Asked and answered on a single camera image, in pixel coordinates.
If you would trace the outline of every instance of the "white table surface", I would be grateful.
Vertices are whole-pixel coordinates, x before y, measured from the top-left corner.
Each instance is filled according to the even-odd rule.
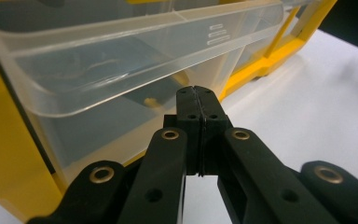
[[[236,127],[254,131],[287,166],[328,161],[358,178],[358,48],[317,31],[268,77],[223,102]],[[186,180],[184,223],[231,223],[216,177]]]

